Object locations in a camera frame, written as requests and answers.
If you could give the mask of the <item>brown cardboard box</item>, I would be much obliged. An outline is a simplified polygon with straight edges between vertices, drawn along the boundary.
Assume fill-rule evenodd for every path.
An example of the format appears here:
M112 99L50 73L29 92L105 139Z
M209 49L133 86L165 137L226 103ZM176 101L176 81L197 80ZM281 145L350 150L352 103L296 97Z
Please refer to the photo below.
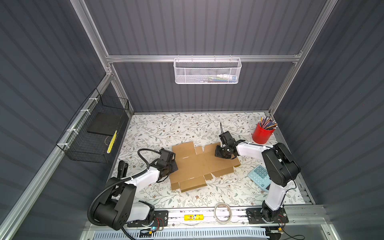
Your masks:
M238 158L222 159L215 156L220 143L196 147L193 142L172 147L178 170L170 174L171 190L182 193L205 187L208 180L232 174L241 165Z

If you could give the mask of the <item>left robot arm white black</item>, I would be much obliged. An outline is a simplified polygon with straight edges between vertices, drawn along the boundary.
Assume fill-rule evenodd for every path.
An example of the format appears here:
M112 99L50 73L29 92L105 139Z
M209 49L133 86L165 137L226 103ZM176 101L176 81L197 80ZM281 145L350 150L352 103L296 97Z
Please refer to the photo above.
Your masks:
M131 177L110 178L105 188L91 202L87 218L95 226L122 230L130 222L150 226L155 207L145 201L135 201L135 195L145 187L161 183L178 170L176 154L160 149L139 149L138 156L146 168Z

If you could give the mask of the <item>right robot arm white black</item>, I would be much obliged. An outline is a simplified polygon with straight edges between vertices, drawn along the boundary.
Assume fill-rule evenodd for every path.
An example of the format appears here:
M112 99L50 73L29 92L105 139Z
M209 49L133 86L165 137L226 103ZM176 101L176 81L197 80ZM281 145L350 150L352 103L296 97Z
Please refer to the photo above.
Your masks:
M223 159L234 159L238 156L263 158L271 184L263 208L269 212L276 212L283 207L286 192L294 183L301 168L289 149L283 143L271 147L248 143L244 140L236 141L230 132L219 135L221 145L216 147L215 156Z

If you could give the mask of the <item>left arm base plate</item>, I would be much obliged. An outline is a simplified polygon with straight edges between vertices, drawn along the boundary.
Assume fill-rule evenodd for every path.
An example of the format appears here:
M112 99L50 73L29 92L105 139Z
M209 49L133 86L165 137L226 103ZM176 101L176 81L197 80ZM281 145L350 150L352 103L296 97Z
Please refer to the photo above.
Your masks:
M167 227L169 219L169 211L154 210L150 216L145 220L128 221L127 227L140 228L140 227Z

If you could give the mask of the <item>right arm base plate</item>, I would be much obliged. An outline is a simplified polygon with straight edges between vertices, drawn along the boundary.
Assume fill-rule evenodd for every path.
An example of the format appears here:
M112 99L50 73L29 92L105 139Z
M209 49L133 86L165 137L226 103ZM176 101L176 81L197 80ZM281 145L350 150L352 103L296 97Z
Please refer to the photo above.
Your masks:
M250 224L287 224L288 215L284 208L270 211L265 208L247 208L246 216Z

